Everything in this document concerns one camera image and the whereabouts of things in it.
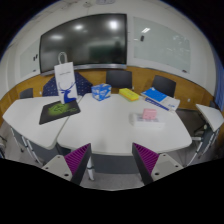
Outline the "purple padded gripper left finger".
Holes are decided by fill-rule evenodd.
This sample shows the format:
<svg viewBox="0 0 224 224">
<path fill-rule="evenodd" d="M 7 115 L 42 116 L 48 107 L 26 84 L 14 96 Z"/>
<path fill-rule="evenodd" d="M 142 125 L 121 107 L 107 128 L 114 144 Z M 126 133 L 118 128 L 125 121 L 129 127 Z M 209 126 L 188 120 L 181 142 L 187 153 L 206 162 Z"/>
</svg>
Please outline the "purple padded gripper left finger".
<svg viewBox="0 0 224 224">
<path fill-rule="evenodd" d="M 79 185 L 87 169 L 91 154 L 91 144 L 88 143 L 66 156 L 56 155 L 42 169 Z"/>
</svg>

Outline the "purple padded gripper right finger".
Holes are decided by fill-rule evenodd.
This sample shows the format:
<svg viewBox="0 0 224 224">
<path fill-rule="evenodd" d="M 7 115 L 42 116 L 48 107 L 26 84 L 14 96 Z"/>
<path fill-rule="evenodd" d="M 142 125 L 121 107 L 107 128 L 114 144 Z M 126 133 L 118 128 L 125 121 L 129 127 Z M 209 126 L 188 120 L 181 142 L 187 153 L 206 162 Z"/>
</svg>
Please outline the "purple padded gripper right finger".
<svg viewBox="0 0 224 224">
<path fill-rule="evenodd" d="M 167 153 L 158 154 L 137 143 L 132 144 L 132 154 L 145 185 L 183 168 Z"/>
</svg>

